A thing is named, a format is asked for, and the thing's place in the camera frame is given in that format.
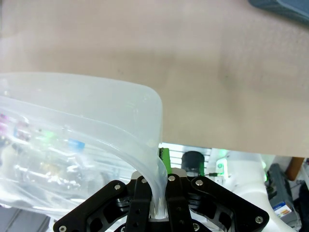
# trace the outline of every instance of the beige tabletop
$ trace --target beige tabletop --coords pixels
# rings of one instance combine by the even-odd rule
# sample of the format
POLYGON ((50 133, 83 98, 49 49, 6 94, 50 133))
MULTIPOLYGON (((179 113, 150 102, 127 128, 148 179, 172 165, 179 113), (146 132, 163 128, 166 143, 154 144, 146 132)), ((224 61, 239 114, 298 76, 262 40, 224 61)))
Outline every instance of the beige tabletop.
POLYGON ((309 29, 246 0, 2 0, 0 72, 155 89, 163 140, 309 157, 309 29))

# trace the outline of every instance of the clear plastic box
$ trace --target clear plastic box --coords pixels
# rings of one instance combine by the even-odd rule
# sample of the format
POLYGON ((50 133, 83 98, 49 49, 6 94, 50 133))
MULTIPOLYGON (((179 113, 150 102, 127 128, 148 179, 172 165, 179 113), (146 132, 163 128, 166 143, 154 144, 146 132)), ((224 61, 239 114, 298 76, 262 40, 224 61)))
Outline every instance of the clear plastic box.
POLYGON ((73 74, 0 74, 0 203, 58 219, 138 170, 163 217, 161 129, 161 99, 148 87, 73 74))

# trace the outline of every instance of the translucent plastic container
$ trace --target translucent plastic container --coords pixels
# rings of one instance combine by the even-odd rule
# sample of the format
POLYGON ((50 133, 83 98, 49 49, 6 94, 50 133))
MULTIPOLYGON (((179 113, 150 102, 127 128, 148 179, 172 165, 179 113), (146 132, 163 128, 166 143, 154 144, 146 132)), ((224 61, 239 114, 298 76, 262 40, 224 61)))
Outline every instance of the translucent plastic container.
POLYGON ((0 74, 0 203, 57 219, 138 170, 164 217, 161 128, 161 99, 148 87, 73 74, 0 74))

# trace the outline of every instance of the bolt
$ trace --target bolt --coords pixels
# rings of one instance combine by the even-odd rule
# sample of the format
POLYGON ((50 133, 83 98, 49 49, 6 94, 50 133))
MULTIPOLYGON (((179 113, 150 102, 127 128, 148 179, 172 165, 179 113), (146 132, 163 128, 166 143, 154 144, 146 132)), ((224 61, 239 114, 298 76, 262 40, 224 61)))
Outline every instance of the bolt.
POLYGON ((66 232, 67 231, 67 227, 66 226, 60 226, 59 227, 59 232, 66 232))
POLYGON ((120 189, 120 187, 121 187, 120 185, 115 185, 114 188, 115 188, 116 190, 118 190, 118 189, 120 189))
POLYGON ((199 225, 196 224, 196 223, 193 223, 193 228, 194 228, 194 231, 198 231, 199 230, 199 225))
POLYGON ((196 183, 197 186, 203 185, 203 181, 201 181, 201 180, 197 180, 195 183, 196 183))
POLYGON ((169 181, 174 181, 176 178, 173 175, 170 175, 168 179, 169 181))
POLYGON ((258 223, 258 224, 261 224, 263 222, 263 218, 261 216, 257 216, 255 218, 255 222, 258 223))

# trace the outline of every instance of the screw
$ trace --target screw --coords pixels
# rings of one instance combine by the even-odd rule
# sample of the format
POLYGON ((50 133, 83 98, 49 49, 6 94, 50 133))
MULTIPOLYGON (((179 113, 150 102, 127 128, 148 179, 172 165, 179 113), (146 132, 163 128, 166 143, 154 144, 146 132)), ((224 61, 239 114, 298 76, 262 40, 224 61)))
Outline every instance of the screw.
POLYGON ((195 183, 196 183, 197 186, 203 185, 203 181, 201 181, 201 180, 197 180, 195 183))
POLYGON ((261 224, 263 222, 263 218, 261 216, 257 216, 255 218, 255 222, 258 223, 258 224, 261 224))
POLYGON ((120 187, 121 187, 120 185, 115 185, 114 188, 115 188, 116 190, 118 190, 118 189, 120 189, 120 187))
POLYGON ((67 227, 66 226, 60 226, 59 227, 59 232, 66 232, 67 231, 67 227))
POLYGON ((174 181, 176 178, 175 178, 173 175, 170 175, 170 176, 168 177, 168 179, 169 179, 169 181, 174 181))
POLYGON ((194 228, 194 231, 198 231, 199 230, 199 225, 196 224, 196 223, 193 223, 193 228, 194 228))

